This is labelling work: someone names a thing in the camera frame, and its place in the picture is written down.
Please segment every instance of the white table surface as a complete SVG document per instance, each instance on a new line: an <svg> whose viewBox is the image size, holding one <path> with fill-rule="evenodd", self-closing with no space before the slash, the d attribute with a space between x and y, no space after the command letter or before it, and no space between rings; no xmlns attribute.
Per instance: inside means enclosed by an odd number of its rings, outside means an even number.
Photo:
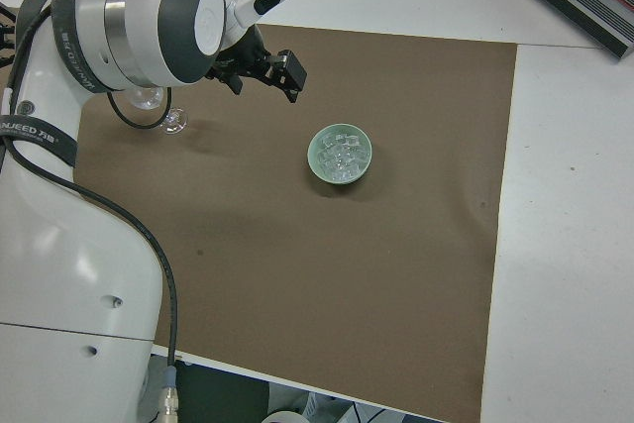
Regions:
<svg viewBox="0 0 634 423"><path fill-rule="evenodd" d="M265 20L521 44L482 422L634 421L634 58L538 0L288 0Z"/></svg>

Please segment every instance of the light green bowl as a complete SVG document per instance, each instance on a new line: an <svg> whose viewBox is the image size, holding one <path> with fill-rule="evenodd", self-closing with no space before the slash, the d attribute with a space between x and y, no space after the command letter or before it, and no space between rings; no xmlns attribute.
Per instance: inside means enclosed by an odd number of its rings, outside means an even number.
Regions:
<svg viewBox="0 0 634 423"><path fill-rule="evenodd" d="M353 178L347 180L333 180L332 177L323 170L321 164L319 163L319 153L324 151L326 147L323 143L323 138L329 134L346 134L349 136L358 136L359 137L359 145L365 148L368 151L368 163L361 167L361 173ZM370 162L372 160L372 144L370 142L370 138L368 135L364 133L357 126L353 126L352 124L332 124L330 126L325 127L321 131L319 131L315 137L310 142L308 146L308 165L310 165L310 169L313 171L315 175L328 183L334 183L335 185L345 185L347 183L352 183L355 180L358 180L360 177L366 173L368 167L370 166Z"/></svg>

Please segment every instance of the bowl of ice cubes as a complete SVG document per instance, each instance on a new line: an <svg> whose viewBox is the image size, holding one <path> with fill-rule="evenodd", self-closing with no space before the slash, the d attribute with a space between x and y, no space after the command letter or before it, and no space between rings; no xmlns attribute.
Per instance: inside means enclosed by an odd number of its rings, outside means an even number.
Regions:
<svg viewBox="0 0 634 423"><path fill-rule="evenodd" d="M370 139L352 124L332 124L308 146L308 165L322 180L344 185L361 177L372 158Z"/></svg>

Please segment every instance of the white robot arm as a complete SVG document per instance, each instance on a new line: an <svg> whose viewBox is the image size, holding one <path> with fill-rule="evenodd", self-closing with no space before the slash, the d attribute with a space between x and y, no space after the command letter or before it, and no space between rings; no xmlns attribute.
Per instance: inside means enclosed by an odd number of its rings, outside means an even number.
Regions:
<svg viewBox="0 0 634 423"><path fill-rule="evenodd" d="M161 267L175 290L140 222L75 193L99 198L72 183L82 106L97 93L205 76L236 94L240 76L254 77L294 102L305 71L292 52L267 52L255 25L282 1L25 1L0 117L1 421L136 423ZM158 421L174 422L170 388L165 400Z"/></svg>

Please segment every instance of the brown table surface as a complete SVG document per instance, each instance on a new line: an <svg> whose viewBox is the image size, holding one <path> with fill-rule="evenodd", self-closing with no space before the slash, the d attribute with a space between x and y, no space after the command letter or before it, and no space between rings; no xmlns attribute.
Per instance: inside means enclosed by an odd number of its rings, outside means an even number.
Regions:
<svg viewBox="0 0 634 423"><path fill-rule="evenodd" d="M189 125L168 136L128 128L95 98L76 181L163 244L182 351L478 421L516 46L263 32L308 70L296 104L253 80L239 97L203 81L174 91ZM348 186L306 163L312 136L339 122L373 144Z"/></svg>

